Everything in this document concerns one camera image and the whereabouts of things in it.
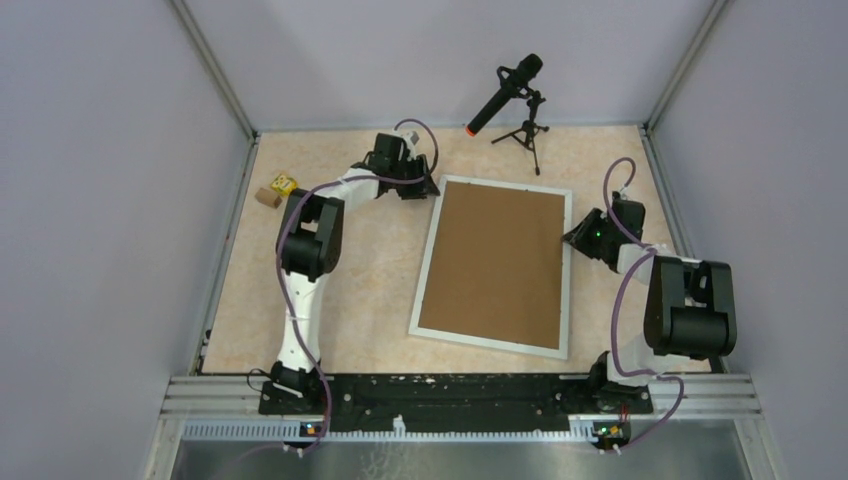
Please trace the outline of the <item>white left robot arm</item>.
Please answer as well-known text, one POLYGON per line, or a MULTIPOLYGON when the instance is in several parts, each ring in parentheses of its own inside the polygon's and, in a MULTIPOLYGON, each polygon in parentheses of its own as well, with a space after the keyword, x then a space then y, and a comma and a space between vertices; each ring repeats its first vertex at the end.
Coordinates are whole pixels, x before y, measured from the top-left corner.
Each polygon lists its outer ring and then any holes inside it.
POLYGON ((402 200, 438 196, 432 167, 414 131, 379 133, 364 159, 335 180, 290 194, 275 245, 284 297, 284 334, 269 386, 297 413, 319 404, 319 330, 326 283, 341 258, 344 220, 394 190, 402 200))

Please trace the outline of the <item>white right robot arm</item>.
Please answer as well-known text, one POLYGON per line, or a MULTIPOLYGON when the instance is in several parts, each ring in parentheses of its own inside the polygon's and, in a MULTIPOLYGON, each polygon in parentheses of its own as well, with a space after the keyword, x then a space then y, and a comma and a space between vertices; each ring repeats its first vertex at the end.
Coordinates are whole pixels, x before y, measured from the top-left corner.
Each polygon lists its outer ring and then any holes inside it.
POLYGON ((611 318, 611 347, 593 368, 601 373, 586 385, 589 404, 612 412, 627 387, 646 385, 684 359, 729 355, 738 329, 729 264, 681 257, 661 244, 645 244, 646 209, 640 202, 614 198, 607 210, 592 209, 562 240, 576 251, 622 275, 611 318), (642 331, 620 343, 618 327, 626 287, 648 288, 642 331))

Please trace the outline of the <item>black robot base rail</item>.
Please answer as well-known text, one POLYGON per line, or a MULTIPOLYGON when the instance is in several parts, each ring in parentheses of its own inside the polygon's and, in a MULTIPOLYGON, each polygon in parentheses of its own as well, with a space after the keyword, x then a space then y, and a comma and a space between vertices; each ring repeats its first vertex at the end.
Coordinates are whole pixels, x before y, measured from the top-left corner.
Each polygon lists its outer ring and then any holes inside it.
POLYGON ((308 379, 301 395, 271 382, 258 412, 329 419, 332 433, 565 432, 579 415, 615 419, 651 414, 645 387, 617 386, 597 374, 335 374, 308 379))

